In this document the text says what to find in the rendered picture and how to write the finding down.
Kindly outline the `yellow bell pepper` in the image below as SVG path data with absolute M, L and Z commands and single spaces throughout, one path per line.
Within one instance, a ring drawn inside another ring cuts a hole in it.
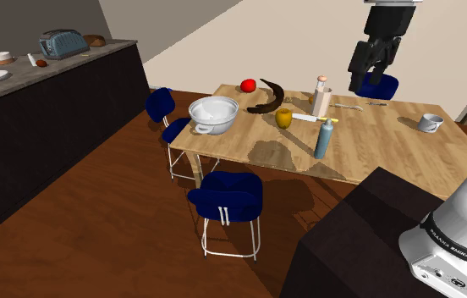
M 286 130 L 292 123 L 293 114 L 287 108 L 281 108 L 276 111 L 275 121 L 280 129 Z

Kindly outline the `silver cutlery piece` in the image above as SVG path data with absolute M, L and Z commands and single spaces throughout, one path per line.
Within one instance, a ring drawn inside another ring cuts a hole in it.
M 350 105 L 345 105 L 345 104 L 341 104 L 341 103 L 334 103 L 331 105 L 332 107 L 336 107 L 336 108 L 349 108 L 349 109 L 354 109 L 354 110 L 358 110 L 358 111 L 364 111 L 364 109 L 360 106 L 350 106 Z

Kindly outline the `dark brown banana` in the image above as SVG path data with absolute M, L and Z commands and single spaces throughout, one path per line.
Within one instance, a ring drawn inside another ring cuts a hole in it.
M 270 113 L 278 109 L 283 103 L 283 99 L 284 99 L 283 88 L 280 85 L 273 83 L 271 81 L 265 80 L 265 79 L 261 79 L 261 81 L 267 84 L 272 89 L 272 94 L 275 96 L 275 99 L 272 102 L 268 102 L 265 104 L 257 104 L 255 107 L 247 108 L 248 113 L 258 113 L 258 114 Z

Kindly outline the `grey-blue bottle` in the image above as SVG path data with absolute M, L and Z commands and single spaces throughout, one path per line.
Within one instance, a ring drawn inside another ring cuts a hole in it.
M 326 121 L 321 125 L 319 135 L 316 142 L 316 147 L 314 150 L 314 158 L 322 159 L 325 156 L 327 151 L 328 143 L 330 141 L 333 131 L 333 124 L 331 119 L 326 119 Z

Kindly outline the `blue chair with white legs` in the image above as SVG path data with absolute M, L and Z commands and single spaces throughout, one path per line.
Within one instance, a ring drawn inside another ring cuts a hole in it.
M 356 95 L 379 100 L 391 100 L 398 89 L 398 80 L 388 74 L 383 74 L 377 85 L 370 83 L 372 72 L 365 74 L 362 86 Z
M 188 200 L 197 214 L 204 219 L 201 248 L 204 258 L 208 255 L 252 258 L 257 262 L 261 249 L 261 220 L 263 187 L 261 179 L 253 173 L 213 171 L 201 181 L 201 187 L 190 190 Z M 207 227 L 210 221 L 222 226 L 231 223 L 248 223 L 252 252 L 248 255 L 210 251 L 207 247 Z
M 162 139 L 168 144 L 168 162 L 171 179 L 174 180 L 175 177 L 190 179 L 189 176 L 176 174 L 173 171 L 173 166 L 184 155 L 184 152 L 181 152 L 175 159 L 172 159 L 170 145 L 190 122 L 191 118 L 179 118 L 172 123 L 168 122 L 167 116 L 175 109 L 175 101 L 170 91 L 167 87 L 161 87 L 153 91 L 145 101 L 145 110 L 154 122 L 162 122 L 165 126 L 162 132 Z

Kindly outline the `beige bottle with cork stopper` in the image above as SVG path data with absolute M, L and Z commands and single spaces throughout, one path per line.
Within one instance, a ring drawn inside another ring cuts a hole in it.
M 331 101 L 332 89 L 326 86 L 327 77 L 320 75 L 317 78 L 316 89 L 313 94 L 310 114 L 325 117 Z

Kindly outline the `wooden dining table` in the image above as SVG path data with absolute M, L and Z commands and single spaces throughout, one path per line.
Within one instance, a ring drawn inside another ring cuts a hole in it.
M 442 199 L 448 198 L 467 177 L 467 135 L 438 105 L 333 95 L 331 105 L 360 106 L 364 111 L 330 105 L 327 115 L 338 119 L 324 158 L 314 158 L 320 129 L 317 122 L 295 119 L 286 129 L 277 127 L 271 113 L 251 114 L 246 109 L 270 102 L 267 88 L 243 93 L 237 86 L 221 85 L 216 95 L 233 98 L 239 112 L 221 135 L 201 135 L 188 124 L 171 147 L 187 153 L 195 175 L 201 173 L 198 156 L 207 156 L 359 184 L 378 167 Z M 425 113 L 444 119 L 435 133 L 417 130 Z

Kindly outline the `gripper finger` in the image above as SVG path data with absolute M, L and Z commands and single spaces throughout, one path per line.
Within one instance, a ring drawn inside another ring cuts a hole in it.
M 349 90 L 361 89 L 367 71 L 376 63 L 378 48 L 373 42 L 358 41 L 350 60 L 348 71 L 351 73 Z
M 400 42 L 401 37 L 377 39 L 373 42 L 373 52 L 370 61 L 370 66 L 373 70 L 369 79 L 371 85 L 378 85 L 380 83 L 385 70 L 395 59 Z

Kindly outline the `white mug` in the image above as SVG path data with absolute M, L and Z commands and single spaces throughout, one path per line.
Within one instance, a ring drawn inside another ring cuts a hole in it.
M 432 113 L 425 113 L 421 116 L 417 124 L 417 130 L 426 133 L 435 133 L 443 122 L 444 119 L 442 117 Z

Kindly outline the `dark robot stand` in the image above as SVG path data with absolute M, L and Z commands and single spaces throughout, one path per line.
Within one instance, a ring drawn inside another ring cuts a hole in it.
M 442 200 L 375 169 L 298 242 L 279 298 L 446 298 L 398 245 Z

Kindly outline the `dark kitchen counter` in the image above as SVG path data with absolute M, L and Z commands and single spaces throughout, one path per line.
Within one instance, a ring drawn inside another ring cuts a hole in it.
M 19 57 L 0 81 L 0 224 L 144 109 L 150 90 L 136 41 L 45 68 Z

